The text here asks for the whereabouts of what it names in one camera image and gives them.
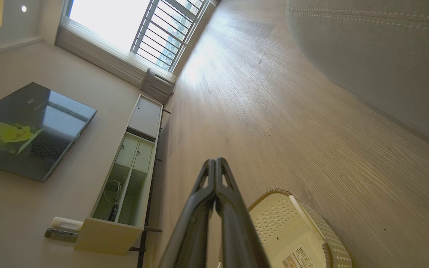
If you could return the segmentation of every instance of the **white cabinet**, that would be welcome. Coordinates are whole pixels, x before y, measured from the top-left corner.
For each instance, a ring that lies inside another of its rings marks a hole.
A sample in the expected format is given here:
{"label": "white cabinet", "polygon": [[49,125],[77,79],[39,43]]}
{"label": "white cabinet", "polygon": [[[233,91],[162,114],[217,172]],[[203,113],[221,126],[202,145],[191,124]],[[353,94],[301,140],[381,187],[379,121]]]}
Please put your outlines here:
{"label": "white cabinet", "polygon": [[160,106],[159,103],[140,95],[128,127],[155,138],[159,128],[158,119],[163,110]]}
{"label": "white cabinet", "polygon": [[[125,132],[121,138],[75,249],[125,255],[143,232],[163,105],[140,95],[134,110],[127,130],[141,134]],[[145,135],[154,141],[145,139]]]}

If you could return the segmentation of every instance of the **window blind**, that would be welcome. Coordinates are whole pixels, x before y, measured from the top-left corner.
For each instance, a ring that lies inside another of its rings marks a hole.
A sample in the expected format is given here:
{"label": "window blind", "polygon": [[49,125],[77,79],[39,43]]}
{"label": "window blind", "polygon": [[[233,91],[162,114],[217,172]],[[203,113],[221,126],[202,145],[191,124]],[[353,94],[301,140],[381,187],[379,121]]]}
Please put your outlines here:
{"label": "window blind", "polygon": [[114,46],[67,16],[63,17],[59,25],[56,46],[76,54],[138,88],[141,88],[148,68],[173,83],[177,79],[146,59]]}

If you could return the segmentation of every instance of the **wall-mounted tv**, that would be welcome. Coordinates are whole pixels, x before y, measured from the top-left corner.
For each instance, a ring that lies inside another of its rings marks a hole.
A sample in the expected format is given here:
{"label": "wall-mounted tv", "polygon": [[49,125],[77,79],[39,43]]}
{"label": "wall-mounted tv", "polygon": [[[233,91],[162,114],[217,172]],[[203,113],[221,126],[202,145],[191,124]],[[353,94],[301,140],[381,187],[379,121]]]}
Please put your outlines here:
{"label": "wall-mounted tv", "polygon": [[0,170],[44,182],[96,112],[36,83],[0,100]]}

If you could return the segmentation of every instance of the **cabinet compartment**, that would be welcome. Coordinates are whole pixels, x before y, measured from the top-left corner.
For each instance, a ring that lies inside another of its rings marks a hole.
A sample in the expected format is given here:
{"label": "cabinet compartment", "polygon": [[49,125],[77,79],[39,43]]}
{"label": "cabinet compartment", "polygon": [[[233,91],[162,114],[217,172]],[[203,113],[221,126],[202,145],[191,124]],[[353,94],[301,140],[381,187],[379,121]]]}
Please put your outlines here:
{"label": "cabinet compartment", "polygon": [[133,139],[130,136],[125,136],[115,161],[126,166],[131,166],[136,156],[138,143],[138,140]]}
{"label": "cabinet compartment", "polygon": [[117,202],[119,202],[122,197],[124,184],[126,184],[129,175],[129,167],[114,163],[114,166],[110,171],[109,178],[104,185],[101,196],[99,198],[99,202],[95,207],[92,217],[102,220],[109,220],[110,212],[112,210],[112,207],[114,206],[113,203],[115,202],[114,197],[118,188],[118,184],[116,182],[119,182],[121,185],[121,189],[117,198]]}
{"label": "cabinet compartment", "polygon": [[138,145],[136,158],[133,167],[145,172],[148,172],[150,166],[150,158],[152,156],[153,144],[140,142]]}
{"label": "cabinet compartment", "polygon": [[142,211],[141,198],[145,189],[147,173],[133,169],[127,186],[124,203],[122,204],[118,223],[134,226],[143,226],[141,218],[146,211]]}

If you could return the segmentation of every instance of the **wooden floor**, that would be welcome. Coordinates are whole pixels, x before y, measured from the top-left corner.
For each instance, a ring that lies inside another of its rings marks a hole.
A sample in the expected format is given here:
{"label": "wooden floor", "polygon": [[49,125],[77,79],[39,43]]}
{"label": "wooden floor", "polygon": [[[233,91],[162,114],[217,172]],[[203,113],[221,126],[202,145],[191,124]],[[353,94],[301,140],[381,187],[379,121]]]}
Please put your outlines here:
{"label": "wooden floor", "polygon": [[[354,267],[429,267],[429,143],[328,81],[287,30],[285,0],[222,0],[165,114],[146,263],[202,163],[223,156],[247,205],[284,188],[325,217]],[[216,267],[220,219],[210,225]]]}

